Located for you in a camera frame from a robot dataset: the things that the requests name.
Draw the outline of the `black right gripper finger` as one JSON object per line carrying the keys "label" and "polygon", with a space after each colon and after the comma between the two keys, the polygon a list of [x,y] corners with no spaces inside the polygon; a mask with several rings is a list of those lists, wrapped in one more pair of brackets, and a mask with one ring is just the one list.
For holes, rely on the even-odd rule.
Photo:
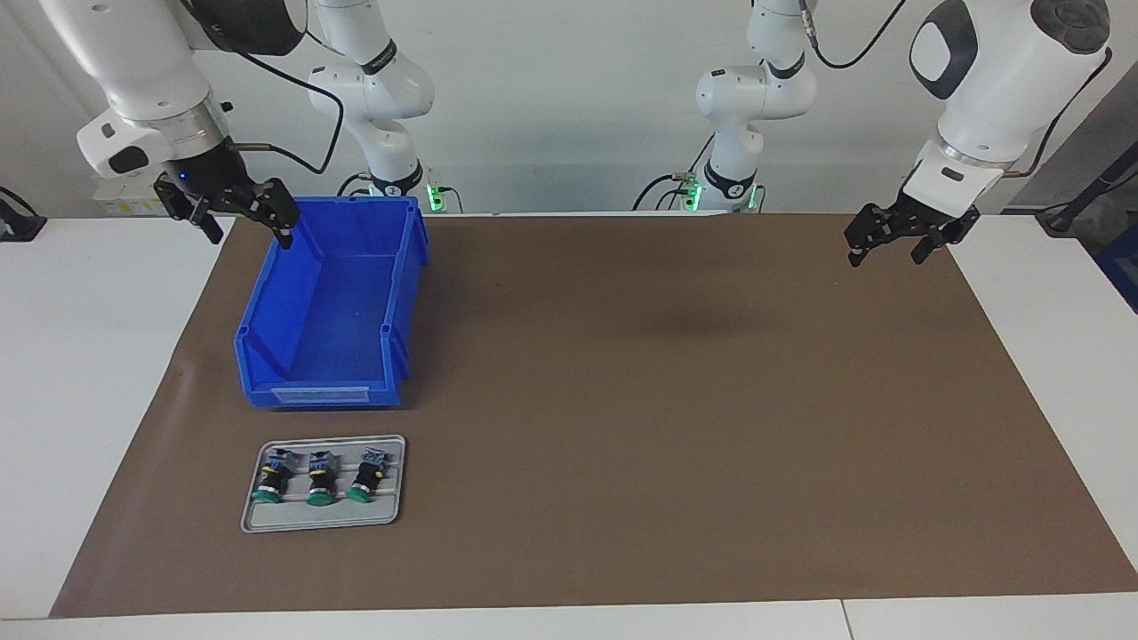
{"label": "black right gripper finger", "polygon": [[281,251],[292,247],[292,230],[300,221],[300,207],[277,178],[228,188],[217,196],[217,211],[269,228]]}
{"label": "black right gripper finger", "polygon": [[211,244],[222,243],[224,231],[215,216],[212,215],[211,203],[191,200],[168,177],[155,179],[154,192],[168,218],[190,223],[193,228],[203,231]]}

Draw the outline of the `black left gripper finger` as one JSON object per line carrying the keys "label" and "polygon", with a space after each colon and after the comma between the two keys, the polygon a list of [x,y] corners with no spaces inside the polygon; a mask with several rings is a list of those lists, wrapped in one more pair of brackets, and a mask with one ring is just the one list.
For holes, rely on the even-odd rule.
{"label": "black left gripper finger", "polygon": [[908,231],[908,219],[893,208],[866,204],[846,227],[846,243],[849,247],[850,266],[858,268],[869,255],[869,251],[881,244],[893,243]]}
{"label": "black left gripper finger", "polygon": [[964,222],[950,222],[942,227],[927,230],[918,244],[913,248],[910,257],[916,266],[926,263],[935,251],[945,248],[948,244],[958,244],[968,232],[968,225]]}

